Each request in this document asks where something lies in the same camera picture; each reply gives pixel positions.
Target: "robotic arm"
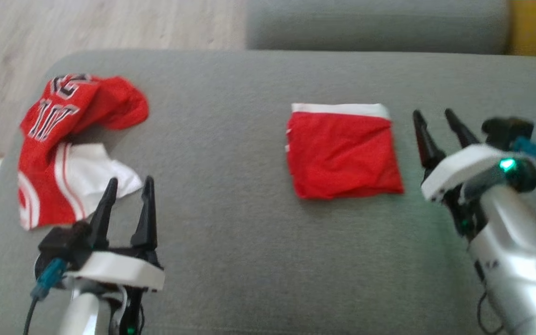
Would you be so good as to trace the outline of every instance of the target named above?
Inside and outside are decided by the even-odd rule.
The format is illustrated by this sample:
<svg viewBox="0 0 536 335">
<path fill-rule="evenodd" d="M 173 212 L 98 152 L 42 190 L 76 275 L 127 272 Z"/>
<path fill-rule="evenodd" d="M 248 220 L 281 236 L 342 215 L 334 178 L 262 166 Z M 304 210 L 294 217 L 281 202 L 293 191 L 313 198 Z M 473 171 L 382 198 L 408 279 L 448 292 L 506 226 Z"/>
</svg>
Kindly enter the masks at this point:
<svg viewBox="0 0 536 335">
<path fill-rule="evenodd" d="M 144 324 L 142 295 L 162 290 L 164 272 L 158 263 L 154 181 L 146 178 L 140 222 L 128 248 L 109 248 L 107 231 L 115 204 L 117 179 L 112 178 L 90 223 L 77 222 L 70 229 L 55 227 L 39 244 L 34 266 L 37 286 L 24 333 L 37 301 L 49 289 L 68 289 L 72 299 L 58 334 L 94 334 L 102 302 L 108 303 L 110 335 L 139 335 Z"/>
<path fill-rule="evenodd" d="M 455 228 L 468 241 L 475 271 L 485 287 L 479 301 L 479 326 L 487 334 L 536 334 L 536 214 L 518 193 L 536 187 L 536 168 L 524 157 L 506 151 L 532 124 L 519 119 L 491 119 L 483 124 L 487 144 L 450 110 L 445 116 L 462 150 L 446 157 L 427 130 L 419 111 L 413 113 L 425 178 L 426 200 L 441 202 Z M 485 297 L 502 320 L 487 331 L 480 307 Z"/>
</svg>

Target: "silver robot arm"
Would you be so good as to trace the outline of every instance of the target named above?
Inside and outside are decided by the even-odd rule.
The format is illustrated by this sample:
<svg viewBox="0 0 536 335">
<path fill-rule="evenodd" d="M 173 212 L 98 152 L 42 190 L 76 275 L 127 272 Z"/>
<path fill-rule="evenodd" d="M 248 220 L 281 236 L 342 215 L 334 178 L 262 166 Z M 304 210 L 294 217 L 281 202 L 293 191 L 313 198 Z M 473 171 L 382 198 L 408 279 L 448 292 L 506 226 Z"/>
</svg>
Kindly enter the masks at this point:
<svg viewBox="0 0 536 335">
<path fill-rule="evenodd" d="M 487 224 L 469 244 L 489 303 L 511 334 L 536 334 L 536 214 L 514 189 L 480 199 Z"/>
<path fill-rule="evenodd" d="M 529 160 L 513 158 L 515 153 L 497 145 L 527 127 L 522 123 L 504 127 L 499 136 L 504 139 L 492 138 L 494 148 L 480 144 L 451 110 L 446 110 L 446 117 L 464 148 L 449 157 L 434 143 L 421 113 L 413 114 L 425 168 L 423 196 L 447 206 L 457 232 L 469 242 L 469 254 L 485 287 L 479 307 L 487 297 L 502 320 L 501 328 L 489 331 L 478 310 L 482 331 L 536 335 L 536 214 L 518 193 L 536 187 L 536 169 Z M 532 125 L 527 131 L 530 137 Z"/>
</svg>

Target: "wooden floor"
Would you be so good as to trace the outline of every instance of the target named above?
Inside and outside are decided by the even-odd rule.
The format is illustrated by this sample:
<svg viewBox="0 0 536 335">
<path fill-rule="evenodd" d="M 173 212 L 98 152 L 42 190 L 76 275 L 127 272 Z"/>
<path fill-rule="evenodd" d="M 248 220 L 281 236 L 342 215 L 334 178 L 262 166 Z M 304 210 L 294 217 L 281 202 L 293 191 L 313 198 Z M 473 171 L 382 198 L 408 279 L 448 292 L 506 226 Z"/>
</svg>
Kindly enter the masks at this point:
<svg viewBox="0 0 536 335">
<path fill-rule="evenodd" d="M 0 154 L 58 59 L 87 49 L 243 49 L 246 0 L 0 0 Z"/>
</svg>

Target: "jersey number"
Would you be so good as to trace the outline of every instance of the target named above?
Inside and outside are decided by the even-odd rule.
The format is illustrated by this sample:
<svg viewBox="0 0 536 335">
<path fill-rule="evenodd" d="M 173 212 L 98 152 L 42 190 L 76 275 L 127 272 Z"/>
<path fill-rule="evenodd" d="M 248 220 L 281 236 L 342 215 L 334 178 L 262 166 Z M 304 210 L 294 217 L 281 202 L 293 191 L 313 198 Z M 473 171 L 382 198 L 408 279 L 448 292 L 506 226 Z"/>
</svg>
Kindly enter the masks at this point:
<svg viewBox="0 0 536 335">
<path fill-rule="evenodd" d="M 60 98 L 67 100 L 77 91 L 77 84 L 91 82 L 92 77 L 89 74 L 66 74 L 65 76 L 57 76 L 51 80 L 51 94 L 57 94 Z"/>
<path fill-rule="evenodd" d="M 63 121 L 66 117 L 76 114 L 80 108 L 73 105 L 55 105 L 51 107 L 51 100 L 41 99 L 39 101 L 39 116 L 36 118 L 36 122 L 30 128 L 28 137 L 34 138 L 39 142 L 43 142 L 49 137 L 53 128 L 58 123 Z"/>
</svg>

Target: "gray fabric surface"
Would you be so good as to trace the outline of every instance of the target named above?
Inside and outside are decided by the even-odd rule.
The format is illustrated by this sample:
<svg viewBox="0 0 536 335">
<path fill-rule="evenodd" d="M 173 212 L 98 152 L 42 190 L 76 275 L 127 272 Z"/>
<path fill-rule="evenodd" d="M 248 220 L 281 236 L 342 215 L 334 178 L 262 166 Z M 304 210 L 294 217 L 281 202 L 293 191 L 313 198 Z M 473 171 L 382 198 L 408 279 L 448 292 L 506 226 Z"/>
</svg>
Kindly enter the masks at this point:
<svg viewBox="0 0 536 335">
<path fill-rule="evenodd" d="M 502 54 L 506 0 L 251 0 L 248 49 Z"/>
<path fill-rule="evenodd" d="M 59 61 L 68 72 L 120 74 L 146 94 L 150 118 L 91 129 L 111 157 L 156 180 L 166 288 L 145 296 L 146 334 L 479 334 L 482 293 L 447 211 L 426 203 L 411 113 L 439 144 L 452 107 L 477 134 L 486 117 L 536 122 L 536 59 L 509 56 L 246 51 L 100 51 Z M 27 108 L 39 93 L 28 97 Z M 405 195 L 302 201 L 285 162 L 292 102 L 385 104 Z M 0 169 L 0 333 L 19 333 L 47 233 L 19 225 L 20 137 Z M 528 196 L 536 206 L 536 191 Z M 128 244 L 138 195 L 117 201 L 112 245 Z M 36 307 L 32 334 L 52 334 L 68 300 Z M 497 324 L 486 315 L 490 327 Z"/>
</svg>

